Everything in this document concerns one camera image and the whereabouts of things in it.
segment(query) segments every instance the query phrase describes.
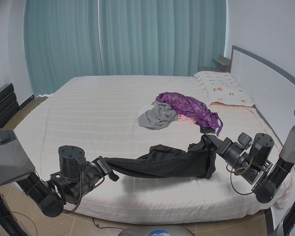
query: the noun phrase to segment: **tiled floor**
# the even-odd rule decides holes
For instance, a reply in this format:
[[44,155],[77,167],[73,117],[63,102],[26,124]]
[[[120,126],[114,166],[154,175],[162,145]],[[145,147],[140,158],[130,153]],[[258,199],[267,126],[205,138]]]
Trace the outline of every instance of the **tiled floor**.
[[[7,129],[14,129],[35,107],[46,100],[46,97],[37,97],[24,109],[19,111],[5,125]],[[36,225],[38,236],[117,236],[121,230],[98,229],[94,226],[92,218],[81,214],[61,214],[56,218],[46,217],[39,210],[34,201],[22,193],[12,184],[0,187],[0,193],[4,195],[12,211],[28,216]],[[33,223],[22,215],[15,214],[16,218],[25,225],[32,236],[36,235]],[[128,228],[131,224],[111,222],[95,219],[100,226]],[[255,215],[246,215],[241,219],[232,219],[215,222],[197,222],[181,224],[197,236],[266,236],[265,217],[263,211]],[[7,233],[0,227],[0,235]]]

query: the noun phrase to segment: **white wall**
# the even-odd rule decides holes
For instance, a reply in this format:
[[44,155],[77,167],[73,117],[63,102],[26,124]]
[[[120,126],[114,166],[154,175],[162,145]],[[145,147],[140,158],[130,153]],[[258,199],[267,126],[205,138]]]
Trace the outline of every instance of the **white wall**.
[[33,92],[24,54],[25,0],[0,0],[0,87],[12,83],[19,105]]
[[[295,76],[294,24],[295,0],[227,0],[224,54],[231,58],[232,45],[236,45]],[[272,207],[275,227],[294,201],[295,191],[285,209]]]

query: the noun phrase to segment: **purple satin garment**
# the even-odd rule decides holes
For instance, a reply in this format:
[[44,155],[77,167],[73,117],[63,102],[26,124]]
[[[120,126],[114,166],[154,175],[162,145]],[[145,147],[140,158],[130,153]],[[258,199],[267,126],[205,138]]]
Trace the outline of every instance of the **purple satin garment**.
[[195,118],[197,125],[206,128],[210,127],[214,130],[219,128],[216,133],[217,136],[223,127],[223,123],[218,117],[217,112],[211,112],[203,102],[195,98],[186,97],[179,93],[165,92],[159,94],[159,96],[156,97],[156,100],[169,104],[177,114]]

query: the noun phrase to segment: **bed sheet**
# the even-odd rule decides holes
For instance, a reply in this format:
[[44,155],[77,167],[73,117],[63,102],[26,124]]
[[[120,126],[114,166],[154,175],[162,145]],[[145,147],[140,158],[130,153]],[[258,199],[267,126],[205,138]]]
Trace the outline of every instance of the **bed sheet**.
[[[175,121],[162,130],[149,130],[138,125],[139,110],[166,91],[205,101],[195,77],[75,77],[35,108],[15,132],[43,180],[59,170],[58,147],[62,145],[83,148],[88,161],[100,155],[135,159],[157,144],[187,150],[190,143],[200,141],[199,126]],[[221,104],[209,108],[223,121],[220,139],[237,140],[241,132],[251,137],[258,132],[271,135],[271,130],[255,116],[254,108]],[[269,157],[273,163],[280,148],[277,142]],[[85,195],[77,212],[118,222],[177,224],[240,218],[267,209],[278,199],[282,206],[286,203],[293,172],[275,198],[261,204],[254,194],[241,196],[234,192],[225,166],[217,156],[216,171],[209,180],[144,179],[117,173],[117,182],[107,177],[100,187]],[[233,176],[232,180],[242,193],[252,188],[241,176]]]

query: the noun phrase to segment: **curtain fold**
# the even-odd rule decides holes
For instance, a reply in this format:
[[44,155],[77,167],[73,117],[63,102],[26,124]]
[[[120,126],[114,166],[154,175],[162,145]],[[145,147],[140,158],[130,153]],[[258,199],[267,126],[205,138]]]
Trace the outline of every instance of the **curtain fold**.
[[97,0],[27,0],[24,49],[34,95],[102,75]]
[[224,54],[226,0],[99,0],[104,75],[192,76]]

